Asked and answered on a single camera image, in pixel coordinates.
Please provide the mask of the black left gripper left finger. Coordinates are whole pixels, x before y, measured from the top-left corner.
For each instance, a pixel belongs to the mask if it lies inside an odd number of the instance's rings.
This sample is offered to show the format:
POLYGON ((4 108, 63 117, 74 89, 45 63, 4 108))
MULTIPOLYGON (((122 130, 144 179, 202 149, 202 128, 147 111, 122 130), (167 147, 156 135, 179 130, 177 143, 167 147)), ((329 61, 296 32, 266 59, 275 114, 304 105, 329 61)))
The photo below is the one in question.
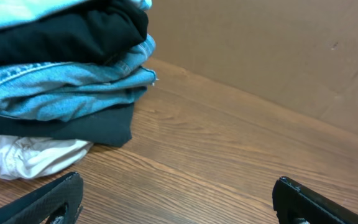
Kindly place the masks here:
POLYGON ((75 224, 83 209, 84 182, 77 172, 58 179, 0 208, 0 224, 75 224))

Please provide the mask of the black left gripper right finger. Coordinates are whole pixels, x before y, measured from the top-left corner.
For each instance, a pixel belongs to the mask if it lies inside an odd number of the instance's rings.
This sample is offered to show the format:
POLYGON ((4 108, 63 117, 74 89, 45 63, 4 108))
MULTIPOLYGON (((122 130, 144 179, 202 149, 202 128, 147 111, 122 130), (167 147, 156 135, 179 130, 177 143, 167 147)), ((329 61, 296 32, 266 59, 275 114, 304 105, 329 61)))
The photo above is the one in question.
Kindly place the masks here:
POLYGON ((272 191, 279 224, 358 224, 358 214, 282 176, 272 191))

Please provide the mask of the light blue printed t-shirt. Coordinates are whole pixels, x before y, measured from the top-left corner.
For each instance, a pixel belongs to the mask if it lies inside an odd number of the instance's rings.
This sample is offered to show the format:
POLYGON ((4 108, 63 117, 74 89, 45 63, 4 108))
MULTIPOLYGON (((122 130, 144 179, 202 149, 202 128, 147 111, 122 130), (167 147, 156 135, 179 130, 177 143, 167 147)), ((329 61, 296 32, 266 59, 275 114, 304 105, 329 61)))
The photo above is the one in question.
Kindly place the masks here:
POLYGON ((0 0, 0 30, 34 22, 85 0, 0 0))

